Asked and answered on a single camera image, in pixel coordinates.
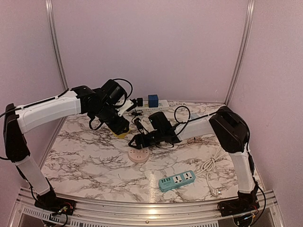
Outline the yellow cube power socket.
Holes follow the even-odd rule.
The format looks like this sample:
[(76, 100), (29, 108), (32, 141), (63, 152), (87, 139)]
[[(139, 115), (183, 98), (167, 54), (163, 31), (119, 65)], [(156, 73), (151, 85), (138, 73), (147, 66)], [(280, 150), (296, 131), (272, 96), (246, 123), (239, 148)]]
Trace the yellow cube power socket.
[(123, 138), (125, 138), (129, 133), (130, 133), (130, 130), (128, 130), (128, 131), (126, 131), (126, 132), (123, 132), (123, 133), (121, 133), (121, 134), (116, 134), (116, 133), (114, 133), (114, 136), (117, 137), (117, 138), (119, 138), (119, 139), (123, 139)]

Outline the pink round power socket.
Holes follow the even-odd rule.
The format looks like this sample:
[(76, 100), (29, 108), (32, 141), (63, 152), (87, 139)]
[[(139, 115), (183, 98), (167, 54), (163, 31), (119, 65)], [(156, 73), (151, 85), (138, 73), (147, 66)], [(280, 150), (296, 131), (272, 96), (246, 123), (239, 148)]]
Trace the pink round power socket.
[(150, 151), (148, 149), (131, 149), (128, 151), (129, 159), (134, 163), (144, 163), (149, 159)]

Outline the black power adapter with cable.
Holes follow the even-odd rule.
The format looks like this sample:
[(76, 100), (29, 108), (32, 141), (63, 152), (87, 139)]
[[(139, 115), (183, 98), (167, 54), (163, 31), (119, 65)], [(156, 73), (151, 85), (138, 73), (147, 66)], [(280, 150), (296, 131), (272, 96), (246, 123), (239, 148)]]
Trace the black power adapter with cable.
[(131, 101), (133, 102), (134, 106), (131, 108), (132, 112), (129, 112), (128, 115), (134, 117), (142, 115), (143, 111), (138, 110), (138, 108), (143, 107), (143, 98), (139, 97), (139, 98), (131, 99)]

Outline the blue cube power socket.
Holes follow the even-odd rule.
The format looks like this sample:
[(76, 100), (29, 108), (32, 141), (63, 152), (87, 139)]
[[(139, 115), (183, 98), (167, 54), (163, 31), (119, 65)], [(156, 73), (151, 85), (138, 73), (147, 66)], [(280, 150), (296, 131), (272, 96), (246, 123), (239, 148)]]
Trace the blue cube power socket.
[(158, 95), (148, 95), (148, 107), (156, 108), (159, 106), (159, 98)]

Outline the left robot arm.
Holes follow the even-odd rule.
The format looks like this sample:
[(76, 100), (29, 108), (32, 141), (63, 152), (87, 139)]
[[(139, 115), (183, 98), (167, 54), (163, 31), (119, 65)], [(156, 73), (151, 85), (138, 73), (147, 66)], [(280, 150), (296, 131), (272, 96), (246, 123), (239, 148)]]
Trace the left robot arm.
[(109, 79), (102, 87), (91, 89), (78, 86), (63, 93), (27, 105), (6, 106), (3, 138), (5, 160), (15, 164), (24, 178), (41, 197), (41, 202), (49, 210), (56, 210), (60, 200), (30, 156), (25, 134), (46, 123), (72, 115), (87, 114), (90, 121), (98, 119), (115, 135), (129, 131), (129, 121), (123, 113), (134, 105), (117, 79)]

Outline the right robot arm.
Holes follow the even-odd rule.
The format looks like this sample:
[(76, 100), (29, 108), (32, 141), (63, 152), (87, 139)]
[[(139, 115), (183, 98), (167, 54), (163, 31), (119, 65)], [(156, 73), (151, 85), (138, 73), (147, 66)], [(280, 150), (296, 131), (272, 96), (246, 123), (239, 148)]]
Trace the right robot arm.
[(135, 149), (154, 146), (160, 142), (177, 144), (189, 138), (214, 134), (221, 148), (232, 159), (238, 179), (238, 197), (234, 207), (244, 212), (257, 198), (258, 182), (254, 177), (255, 165), (250, 153), (250, 130), (246, 122), (227, 106), (221, 106), (216, 112), (177, 121), (172, 125), (163, 112), (149, 116), (154, 128), (148, 133), (139, 133), (128, 145)]

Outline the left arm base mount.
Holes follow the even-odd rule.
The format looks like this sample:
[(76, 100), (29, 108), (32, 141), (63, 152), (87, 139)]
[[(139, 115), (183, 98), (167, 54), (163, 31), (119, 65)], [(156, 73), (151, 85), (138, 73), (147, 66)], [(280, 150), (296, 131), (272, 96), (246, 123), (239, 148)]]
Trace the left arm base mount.
[(56, 193), (54, 192), (54, 189), (52, 186), (50, 186), (50, 191), (46, 194), (40, 196), (37, 194), (34, 206), (52, 211), (53, 213), (59, 213), (60, 210), (62, 210), (64, 207), (67, 207), (66, 209), (62, 210), (62, 213), (66, 213), (67, 215), (72, 215), (74, 213), (76, 201), (57, 197)]

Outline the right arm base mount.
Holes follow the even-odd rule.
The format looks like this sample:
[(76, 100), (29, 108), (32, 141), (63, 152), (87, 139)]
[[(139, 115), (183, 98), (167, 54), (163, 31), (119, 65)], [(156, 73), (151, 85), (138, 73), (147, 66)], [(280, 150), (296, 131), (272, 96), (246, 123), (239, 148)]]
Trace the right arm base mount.
[(257, 198), (258, 187), (250, 193), (238, 192), (238, 198), (221, 201), (217, 204), (217, 208), (222, 217), (237, 215), (260, 208)]

